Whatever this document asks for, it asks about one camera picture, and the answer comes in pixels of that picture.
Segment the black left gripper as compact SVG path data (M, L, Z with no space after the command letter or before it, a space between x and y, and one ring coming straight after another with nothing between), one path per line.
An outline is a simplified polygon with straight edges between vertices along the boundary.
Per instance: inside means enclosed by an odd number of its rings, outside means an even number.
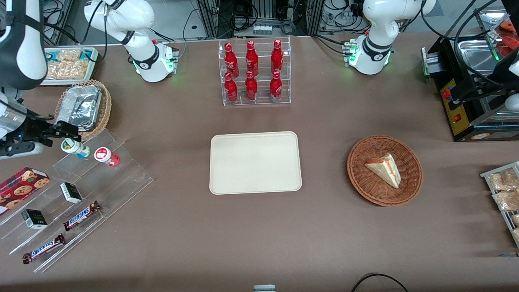
M479 79L453 79L455 83L452 88L453 102L468 102L472 100L482 99L492 95L507 94L505 88L480 82Z

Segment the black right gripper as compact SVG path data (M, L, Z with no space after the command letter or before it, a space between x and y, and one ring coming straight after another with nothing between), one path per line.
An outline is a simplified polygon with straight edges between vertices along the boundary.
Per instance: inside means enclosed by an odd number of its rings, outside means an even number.
M82 141L78 127L65 121L50 124L51 120L54 120L52 115L28 115L17 129L17 142L58 138L57 134L61 135L61 138Z

